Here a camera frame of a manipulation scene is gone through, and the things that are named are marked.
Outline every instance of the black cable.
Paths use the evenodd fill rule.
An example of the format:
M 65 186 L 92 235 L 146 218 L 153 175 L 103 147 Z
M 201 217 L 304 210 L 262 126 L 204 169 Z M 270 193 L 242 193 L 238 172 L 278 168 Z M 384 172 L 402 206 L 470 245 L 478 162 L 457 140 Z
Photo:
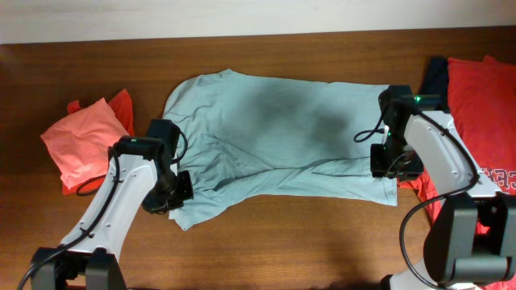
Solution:
M 416 107 L 412 106 L 411 104 L 406 103 L 406 102 L 401 101 L 401 100 L 391 100 L 391 101 L 389 101 L 384 106 L 384 109 L 381 111 L 380 119 L 378 120 L 378 123 L 374 127 L 374 129 L 371 130 L 369 135 L 367 135 L 365 138 L 363 138 L 361 140 L 358 140 L 358 141 L 355 140 L 355 139 L 353 139 L 353 140 L 355 140 L 355 142 L 359 143 L 359 142 L 363 142 L 363 141 L 371 138 L 371 136 L 375 133 L 375 131 L 377 131 L 378 128 L 380 127 L 380 124 L 381 124 L 381 122 L 382 122 L 382 120 L 383 120 L 383 118 L 385 116 L 385 113 L 387 112 L 387 109 L 392 104 L 395 104 L 395 103 L 409 108 L 411 110 L 412 114 L 421 116 L 421 118 L 423 118 L 424 120 L 426 120 L 427 122 L 429 122 L 430 124 L 435 126 L 439 131 L 441 131 L 443 133 L 443 135 L 447 136 L 451 140 L 451 142 L 457 147 L 457 149 L 459 149 L 460 154 L 462 154 L 464 156 L 464 158 L 468 162 L 468 165 L 469 165 L 469 167 L 471 168 L 471 171 L 472 171 L 472 179 L 469 181 L 469 184 L 467 186 L 464 186 L 463 188 L 459 188 L 457 190 L 451 191 L 449 193 L 441 194 L 441 195 L 439 195 L 437 197 L 432 197 L 431 199 L 416 205 L 414 208 L 412 208 L 407 213 L 407 215 L 403 218 L 402 224 L 400 225 L 400 233 L 399 233 L 400 248 L 402 250 L 403 259 L 405 260 L 405 263 L 406 263 L 407 267 L 409 268 L 409 270 L 412 272 L 412 274 L 414 274 L 414 276 L 416 276 L 416 278 L 418 278 L 418 280 L 420 280 L 421 283 L 425 284 L 427 287 L 433 288 L 435 290 L 451 290 L 450 288 L 443 288 L 443 287 L 440 287 L 439 285 L 433 284 L 432 282 L 430 282 L 427 279 L 425 279 L 425 277 L 423 277 L 421 274 L 419 274 L 419 272 L 415 269 L 414 265 L 412 264 L 412 262 L 409 259 L 408 253 L 406 252 L 406 247 L 405 247 L 405 228 L 406 228 L 406 225 L 407 225 L 408 221 L 410 220 L 410 218 L 415 213 L 417 213 L 418 210 L 424 208 L 427 205 L 431 205 L 432 203 L 434 203 L 436 201 L 440 201 L 440 200 L 442 200 L 444 198 L 451 197 L 451 196 L 454 196 L 454 195 L 457 195 L 457 194 L 461 194 L 461 193 L 467 192 L 469 189 L 473 188 L 473 186 L 476 185 L 476 183 L 480 179 L 480 176 L 478 175 L 478 172 L 476 172 L 475 162 L 472 160 L 471 156 L 468 154 L 468 152 L 462 146 L 462 144 L 460 144 L 460 142 L 452 134 L 450 134 L 450 132 L 447 129 L 443 128 L 441 125 L 439 125 L 432 118 L 430 118 L 427 115 L 425 115 L 420 109 L 417 109 Z
M 46 263 L 52 261 L 53 259 L 59 257 L 60 255 L 64 254 L 67 250 L 71 249 L 72 247 L 76 246 L 79 242 L 81 242 L 83 239 L 87 238 L 89 234 L 94 230 L 95 226 L 100 222 L 102 219 L 102 216 L 107 210 L 107 207 L 109 206 L 111 199 L 113 199 L 114 193 L 116 192 L 116 188 L 119 185 L 119 179 L 120 179 L 120 163 L 119 158 L 116 154 L 116 151 L 113 147 L 108 148 L 108 152 L 110 153 L 111 157 L 114 159 L 114 166 L 116 168 L 114 177 L 113 177 L 113 187 L 111 187 L 111 191 L 109 195 L 107 196 L 106 201 L 104 202 L 104 205 L 98 212 L 97 217 L 95 217 L 94 221 L 89 225 L 88 229 L 83 230 L 82 234 L 74 239 L 72 242 L 69 242 L 68 244 L 59 247 L 59 250 L 55 253 L 49 255 L 47 258 L 45 258 L 43 261 L 37 263 L 36 265 L 32 266 L 27 273 L 23 276 L 23 278 L 19 281 L 18 284 L 18 290 L 23 290 L 23 286 L 25 286 L 25 283 Z
M 183 137 L 183 143 L 185 147 L 183 148 L 183 152 L 181 153 L 181 155 L 179 155 L 179 157 L 172 159 L 171 164 L 176 164 L 179 161 L 181 161 L 183 157 L 185 157 L 186 151 L 188 150 L 188 139 L 186 138 L 185 133 L 183 133 L 183 131 L 180 130 L 179 134 L 181 134 L 181 136 Z
M 364 137 L 363 139 L 360 139 L 358 140 L 358 137 L 360 135 L 363 135 L 363 134 L 366 134 L 366 133 L 369 133 L 368 136 Z M 369 138 L 371 138 L 371 136 L 375 133 L 380 133 L 380 134 L 384 134 L 385 133 L 385 129 L 377 129 L 377 130 L 363 130 L 361 132 L 358 132 L 356 133 L 355 137 L 353 137 L 353 141 L 357 142 L 357 143 L 361 143 Z
M 92 183 L 92 182 L 94 182 L 94 181 L 100 180 L 100 179 L 102 179 L 102 178 L 104 178 L 104 177 L 106 177 L 106 174 L 101 175 L 101 176 L 97 176 L 97 177 L 94 177 L 94 178 L 90 178 L 90 179 L 88 179 L 87 181 L 85 181 L 83 184 L 81 184 L 81 185 L 77 188 L 77 190 L 75 191 L 75 194 L 76 194 L 78 197 L 87 197 L 87 196 L 90 196 L 90 195 L 92 195 L 92 194 L 97 193 L 97 191 L 98 191 L 98 189 L 99 189 L 100 187 L 98 187 L 98 188 L 96 188 L 96 189 L 92 189 L 92 190 L 90 190 L 90 191 L 88 191 L 88 192 L 86 192 L 86 193 L 81 193 L 81 189 L 83 189 L 86 185 L 88 185 L 88 184 L 90 184 L 90 183 Z

